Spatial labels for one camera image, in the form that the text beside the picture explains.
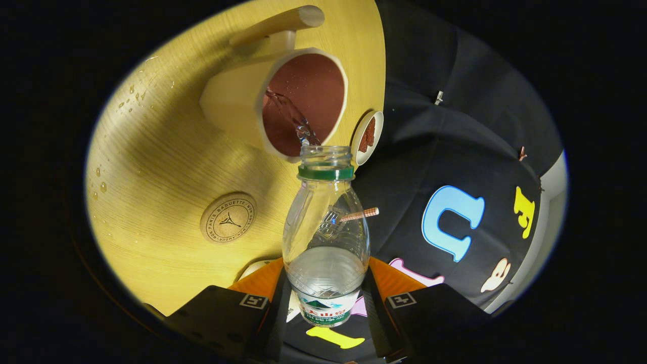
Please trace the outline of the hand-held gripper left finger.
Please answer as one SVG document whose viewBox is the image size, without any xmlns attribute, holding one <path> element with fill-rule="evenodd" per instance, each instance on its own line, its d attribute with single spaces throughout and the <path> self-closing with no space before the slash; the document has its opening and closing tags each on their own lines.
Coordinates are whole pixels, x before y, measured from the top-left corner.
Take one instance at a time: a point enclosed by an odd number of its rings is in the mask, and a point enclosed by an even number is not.
<svg viewBox="0 0 647 364">
<path fill-rule="evenodd" d="M 162 335 L 200 362 L 278 362 L 291 297 L 282 258 L 267 263 L 228 288 L 210 285 L 164 315 Z"/>
</svg>

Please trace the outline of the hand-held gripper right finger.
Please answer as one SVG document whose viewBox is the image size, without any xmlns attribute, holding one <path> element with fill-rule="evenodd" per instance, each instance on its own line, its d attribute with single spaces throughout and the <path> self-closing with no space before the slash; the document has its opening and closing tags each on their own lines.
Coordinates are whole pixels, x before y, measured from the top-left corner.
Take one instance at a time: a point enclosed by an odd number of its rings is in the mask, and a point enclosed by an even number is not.
<svg viewBox="0 0 647 364">
<path fill-rule="evenodd" d="M 491 321 L 449 285 L 427 287 L 373 257 L 362 291 L 375 352 L 386 362 L 439 362 Z"/>
</svg>

